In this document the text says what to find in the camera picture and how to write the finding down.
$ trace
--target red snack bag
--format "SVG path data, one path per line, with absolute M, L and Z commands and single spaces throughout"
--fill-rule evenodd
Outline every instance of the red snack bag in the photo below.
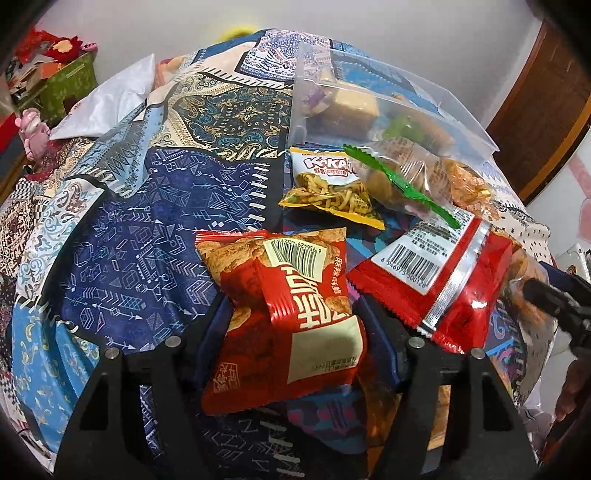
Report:
M 450 211 L 460 229 L 419 222 L 347 278 L 445 350 L 465 353 L 484 346 L 512 243 L 471 213 Z
M 352 383 L 365 351 L 345 281 L 345 229 L 198 232 L 234 314 L 202 398 L 210 415 Z

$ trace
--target arrow pattern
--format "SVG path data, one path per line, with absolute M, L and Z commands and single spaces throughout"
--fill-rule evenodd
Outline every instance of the arrow pattern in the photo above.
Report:
M 152 148 L 145 166 L 135 195 L 110 197 L 77 228 L 71 270 L 57 275 L 58 314 L 128 350 L 153 348 L 207 312 L 217 288 L 194 233 L 260 228 L 250 216 L 264 211 L 250 203 L 265 181 L 253 174 L 270 168 L 184 148 Z

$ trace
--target green box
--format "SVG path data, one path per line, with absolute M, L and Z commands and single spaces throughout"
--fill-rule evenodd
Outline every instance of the green box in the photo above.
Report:
M 92 55 L 85 53 L 40 82 L 19 102 L 18 109 L 22 112 L 27 108 L 38 108 L 41 119 L 49 127 L 54 127 L 66 116 L 64 100 L 71 108 L 98 86 L 92 60 Z

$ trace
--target pink toy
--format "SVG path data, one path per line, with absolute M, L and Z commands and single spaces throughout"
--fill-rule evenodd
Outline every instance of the pink toy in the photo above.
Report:
M 25 145 L 27 158 L 41 164 L 43 155 L 49 142 L 49 127 L 41 121 L 41 112 L 36 108 L 27 108 L 22 118 L 17 118 L 14 124 L 18 127 L 18 135 Z

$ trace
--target wooden door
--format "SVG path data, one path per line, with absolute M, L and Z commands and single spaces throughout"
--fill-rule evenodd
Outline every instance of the wooden door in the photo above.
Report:
M 557 173 L 591 115 L 591 77 L 544 23 L 507 100 L 487 129 L 494 158 L 527 203 Z

